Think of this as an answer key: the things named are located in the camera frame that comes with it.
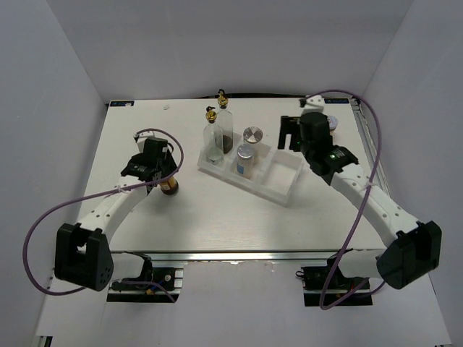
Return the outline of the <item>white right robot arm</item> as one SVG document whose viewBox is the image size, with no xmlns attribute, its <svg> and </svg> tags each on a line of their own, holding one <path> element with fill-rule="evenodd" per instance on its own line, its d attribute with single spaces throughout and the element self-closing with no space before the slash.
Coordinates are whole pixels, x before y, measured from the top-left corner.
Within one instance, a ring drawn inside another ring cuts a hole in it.
<svg viewBox="0 0 463 347">
<path fill-rule="evenodd" d="M 308 111 L 282 116 L 278 148 L 285 147 L 302 153 L 312 172 L 357 208 L 359 217 L 368 221 L 385 247 L 342 247 L 328 261 L 326 279 L 333 287 L 343 288 L 353 278 L 379 278 L 401 289 L 438 267 L 441 228 L 433 221 L 418 220 L 372 184 L 357 157 L 334 144 L 325 114 Z"/>
</svg>

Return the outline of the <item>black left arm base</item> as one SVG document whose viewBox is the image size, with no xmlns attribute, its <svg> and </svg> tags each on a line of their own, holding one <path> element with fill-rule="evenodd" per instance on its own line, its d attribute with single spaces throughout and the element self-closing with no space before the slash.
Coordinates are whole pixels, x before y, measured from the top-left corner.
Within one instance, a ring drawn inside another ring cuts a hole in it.
<svg viewBox="0 0 463 347">
<path fill-rule="evenodd" d="M 109 282 L 107 302 L 169 303 L 179 298 L 184 267 L 156 262 L 143 253 L 113 253 L 114 271 Z"/>
</svg>

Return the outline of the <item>white jar silver lid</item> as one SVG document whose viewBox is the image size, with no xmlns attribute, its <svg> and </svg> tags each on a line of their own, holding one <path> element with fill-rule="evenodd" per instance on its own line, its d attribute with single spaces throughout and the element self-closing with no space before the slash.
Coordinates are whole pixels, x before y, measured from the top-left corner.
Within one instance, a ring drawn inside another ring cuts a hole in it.
<svg viewBox="0 0 463 347">
<path fill-rule="evenodd" d="M 263 139 L 263 130 L 259 127 L 251 126 L 251 127 L 247 127 L 243 131 L 243 140 L 245 143 L 247 143 L 248 145 L 250 145 L 251 147 L 255 149 L 256 160 L 258 160 L 260 156 L 260 145 L 261 145 L 262 139 Z"/>
</svg>

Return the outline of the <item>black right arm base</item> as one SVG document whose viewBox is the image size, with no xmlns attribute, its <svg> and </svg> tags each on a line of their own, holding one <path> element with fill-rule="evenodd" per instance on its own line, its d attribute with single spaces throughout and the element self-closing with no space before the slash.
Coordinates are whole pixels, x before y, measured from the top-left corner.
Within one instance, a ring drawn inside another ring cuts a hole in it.
<svg viewBox="0 0 463 347">
<path fill-rule="evenodd" d="M 323 285 L 329 273 L 327 267 L 302 267 L 295 276 L 302 281 L 304 303 L 306 307 L 318 307 Z M 339 270 L 328 285 L 325 296 L 325 305 L 329 305 L 342 298 L 356 286 L 361 284 L 363 278 L 345 278 Z M 339 304 L 341 307 L 367 307 L 373 305 L 370 293 L 370 283 L 365 283 L 355 294 Z"/>
</svg>

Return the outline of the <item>white three-compartment organizer tray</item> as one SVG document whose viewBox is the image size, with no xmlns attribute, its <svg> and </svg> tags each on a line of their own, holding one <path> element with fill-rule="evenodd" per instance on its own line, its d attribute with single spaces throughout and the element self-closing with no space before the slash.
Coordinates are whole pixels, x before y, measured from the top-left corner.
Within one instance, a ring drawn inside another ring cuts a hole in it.
<svg viewBox="0 0 463 347">
<path fill-rule="evenodd" d="M 281 206 L 288 205 L 303 168 L 302 159 L 261 142 L 252 165 L 240 173 L 237 148 L 243 144 L 242 135 L 235 132 L 233 140 L 233 149 L 218 165 L 209 163 L 205 149 L 202 149 L 197 161 L 198 169 L 253 195 Z"/>
</svg>

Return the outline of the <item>red-lid brown sauce jar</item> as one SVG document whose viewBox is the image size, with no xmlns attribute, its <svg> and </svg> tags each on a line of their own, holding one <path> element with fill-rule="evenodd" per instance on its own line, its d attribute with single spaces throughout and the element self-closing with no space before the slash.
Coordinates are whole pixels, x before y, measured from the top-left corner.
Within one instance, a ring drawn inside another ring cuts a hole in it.
<svg viewBox="0 0 463 347">
<path fill-rule="evenodd" d="M 166 195 L 175 195 L 179 190 L 178 181 L 174 176 L 171 176 L 169 179 L 162 181 L 159 186 L 161 191 Z"/>
</svg>

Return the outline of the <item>small jar white lid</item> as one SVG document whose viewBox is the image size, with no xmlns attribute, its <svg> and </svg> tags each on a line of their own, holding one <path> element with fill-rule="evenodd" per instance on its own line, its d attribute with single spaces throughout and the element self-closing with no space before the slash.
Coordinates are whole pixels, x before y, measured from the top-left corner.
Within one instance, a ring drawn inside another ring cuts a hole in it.
<svg viewBox="0 0 463 347">
<path fill-rule="evenodd" d="M 339 120 L 335 116 L 327 116 L 329 132 L 331 135 L 336 131 L 337 126 L 339 125 Z"/>
</svg>

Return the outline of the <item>blue-label jar silver lid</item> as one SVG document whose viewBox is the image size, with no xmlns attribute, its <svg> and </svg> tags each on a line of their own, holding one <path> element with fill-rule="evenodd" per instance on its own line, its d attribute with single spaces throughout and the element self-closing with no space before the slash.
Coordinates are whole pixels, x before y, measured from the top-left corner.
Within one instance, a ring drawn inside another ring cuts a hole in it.
<svg viewBox="0 0 463 347">
<path fill-rule="evenodd" d="M 255 154 L 255 149 L 248 144 L 242 144 L 237 148 L 236 170 L 246 179 L 250 179 L 252 176 Z"/>
</svg>

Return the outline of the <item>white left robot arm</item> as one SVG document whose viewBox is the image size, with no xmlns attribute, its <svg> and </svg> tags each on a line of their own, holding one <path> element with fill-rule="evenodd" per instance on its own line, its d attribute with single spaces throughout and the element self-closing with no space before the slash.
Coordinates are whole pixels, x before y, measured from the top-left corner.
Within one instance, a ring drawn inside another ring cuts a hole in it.
<svg viewBox="0 0 463 347">
<path fill-rule="evenodd" d="M 120 173 L 114 193 L 74 224 L 63 224 L 56 235 L 54 275 L 77 286 L 102 291 L 113 281 L 146 288 L 153 266 L 143 254 L 112 254 L 109 244 L 136 205 L 158 185 L 172 180 L 177 165 L 165 139 L 148 137 Z"/>
</svg>

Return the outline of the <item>clear glass bottle gold cap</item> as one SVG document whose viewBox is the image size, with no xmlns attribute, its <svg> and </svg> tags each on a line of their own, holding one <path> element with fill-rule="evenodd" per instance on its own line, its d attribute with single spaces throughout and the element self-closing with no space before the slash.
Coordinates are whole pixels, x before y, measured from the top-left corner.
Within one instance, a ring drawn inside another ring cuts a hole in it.
<svg viewBox="0 0 463 347">
<path fill-rule="evenodd" d="M 218 166 L 224 160 L 223 131 L 217 123 L 217 113 L 213 106 L 207 106 L 205 110 L 207 125 L 203 130 L 205 159 Z"/>
</svg>

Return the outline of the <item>glass bottle dark sauce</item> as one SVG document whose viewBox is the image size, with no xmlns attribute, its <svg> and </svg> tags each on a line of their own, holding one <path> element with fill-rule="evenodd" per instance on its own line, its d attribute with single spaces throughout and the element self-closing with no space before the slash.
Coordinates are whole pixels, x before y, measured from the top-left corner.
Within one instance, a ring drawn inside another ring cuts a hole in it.
<svg viewBox="0 0 463 347">
<path fill-rule="evenodd" d="M 223 131 L 224 153 L 227 154 L 232 150 L 234 145 L 234 132 L 233 116 L 227 108 L 229 99 L 223 89 L 218 90 L 217 102 L 219 106 L 219 110 L 217 112 L 217 123 Z"/>
</svg>

